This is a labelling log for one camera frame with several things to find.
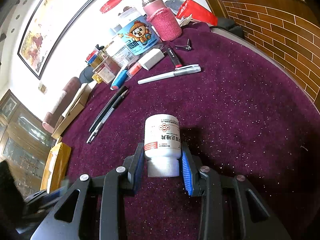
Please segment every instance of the pink thermos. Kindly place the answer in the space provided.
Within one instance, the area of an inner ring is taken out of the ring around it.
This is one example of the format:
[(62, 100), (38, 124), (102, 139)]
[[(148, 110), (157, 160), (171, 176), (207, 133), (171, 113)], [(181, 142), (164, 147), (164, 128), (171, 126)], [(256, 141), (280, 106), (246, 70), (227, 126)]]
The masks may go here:
[(148, 15), (147, 21), (154, 26), (163, 41), (172, 41), (182, 34), (173, 12), (162, 0), (142, 0), (142, 6)]

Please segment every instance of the metal screw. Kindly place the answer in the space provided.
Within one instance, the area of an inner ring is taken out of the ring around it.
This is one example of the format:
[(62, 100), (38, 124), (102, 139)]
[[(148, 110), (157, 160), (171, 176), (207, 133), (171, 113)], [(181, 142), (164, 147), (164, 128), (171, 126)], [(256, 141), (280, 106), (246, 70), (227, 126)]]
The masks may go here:
[(118, 168), (116, 168), (116, 172), (121, 173), (125, 171), (125, 167), (124, 166), (119, 166)]
[(202, 167), (200, 168), (200, 170), (201, 170), (202, 172), (207, 173), (207, 172), (209, 172), (210, 168), (209, 168), (208, 166), (202, 166)]
[(243, 175), (237, 175), (236, 178), (238, 181), (245, 181), (245, 176), (243, 176)]
[(88, 175), (88, 174), (82, 174), (82, 175), (80, 176), (80, 180), (81, 180), (81, 181), (86, 181), (87, 179), (89, 179), (89, 175)]

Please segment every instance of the cartoon chicken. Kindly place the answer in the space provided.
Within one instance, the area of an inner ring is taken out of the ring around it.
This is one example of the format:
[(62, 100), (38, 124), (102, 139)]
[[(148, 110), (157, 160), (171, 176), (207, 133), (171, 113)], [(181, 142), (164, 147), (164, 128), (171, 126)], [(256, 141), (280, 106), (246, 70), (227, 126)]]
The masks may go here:
[(131, 27), (127, 38), (132, 38), (133, 41), (140, 41), (143, 46), (148, 44), (148, 40), (151, 39), (151, 31), (145, 23), (135, 21)]

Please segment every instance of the pen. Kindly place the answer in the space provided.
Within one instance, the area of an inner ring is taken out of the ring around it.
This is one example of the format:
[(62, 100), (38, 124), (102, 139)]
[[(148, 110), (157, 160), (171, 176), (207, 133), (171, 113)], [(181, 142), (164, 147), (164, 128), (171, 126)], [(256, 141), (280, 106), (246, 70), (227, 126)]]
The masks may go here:
[(124, 99), (124, 95), (127, 93), (128, 91), (126, 90), (125, 92), (123, 92), (118, 98), (117, 100), (113, 103), (113, 105), (111, 106), (111, 108), (109, 109), (109, 111), (106, 113), (106, 115), (103, 117), (103, 119), (99, 122), (99, 124), (97, 125), (97, 127), (94, 129), (94, 131), (92, 132), (92, 134), (90, 135), (90, 137), (87, 140), (87, 143), (91, 143), (93, 141), (93, 139), (96, 137), (96, 135), (98, 134), (100, 128), (104, 125), (104, 123), (108, 120), (108, 118), (110, 117), (110, 115), (113, 113), (113, 111), (120, 105), (120, 103), (122, 102), (122, 100)]
[(92, 133), (94, 129), (97, 127), (97, 125), (101, 122), (103, 117), (106, 115), (106, 113), (109, 111), (110, 107), (113, 105), (113, 103), (118, 99), (118, 97), (124, 92), (127, 91), (128, 88), (126, 86), (122, 86), (109, 100), (109, 102), (106, 104), (106, 106), (101, 110), (99, 115), (97, 116), (96, 120), (94, 120), (93, 124), (91, 125), (89, 132)]
[(201, 71), (201, 68), (199, 66), (178, 69), (175, 71), (171, 71), (171, 72), (163, 73), (163, 74), (160, 74), (157, 76), (153, 76), (153, 77), (139, 80), (138, 84), (144, 84), (144, 83), (148, 83), (148, 82), (152, 82), (152, 81), (156, 81), (156, 80), (160, 80), (160, 79), (164, 79), (164, 78), (169, 78), (169, 77), (176, 77), (176, 76), (192, 74), (192, 73), (196, 73), (196, 72), (200, 72), (200, 71)]

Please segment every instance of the black pen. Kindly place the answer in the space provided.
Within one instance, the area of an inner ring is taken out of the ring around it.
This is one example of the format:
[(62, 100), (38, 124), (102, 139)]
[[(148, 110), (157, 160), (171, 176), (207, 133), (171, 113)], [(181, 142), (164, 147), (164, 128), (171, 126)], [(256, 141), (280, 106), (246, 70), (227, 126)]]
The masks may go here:
[(97, 116), (96, 120), (94, 120), (93, 124), (91, 125), (89, 132), (93, 132), (97, 125), (101, 122), (103, 117), (106, 115), (106, 113), (110, 110), (110, 107), (113, 105), (113, 103), (118, 99), (118, 97), (124, 92), (127, 91), (128, 88), (126, 86), (122, 86), (109, 100), (109, 102), (106, 104), (106, 106), (101, 110), (100, 114)]
[(111, 106), (111, 108), (109, 109), (109, 111), (106, 113), (106, 115), (103, 117), (103, 119), (99, 122), (99, 124), (97, 125), (97, 127), (94, 129), (94, 131), (92, 132), (92, 134), (90, 135), (89, 139), (87, 140), (87, 143), (91, 143), (93, 141), (93, 139), (95, 138), (95, 136), (98, 134), (100, 128), (104, 125), (104, 123), (108, 120), (108, 118), (110, 117), (110, 115), (113, 113), (114, 110), (116, 110), (116, 108), (120, 105), (120, 103), (122, 102), (122, 100), (124, 99), (124, 95), (127, 93), (128, 91), (126, 90), (125, 92), (123, 92), (118, 98), (117, 100), (113, 103), (113, 105)]

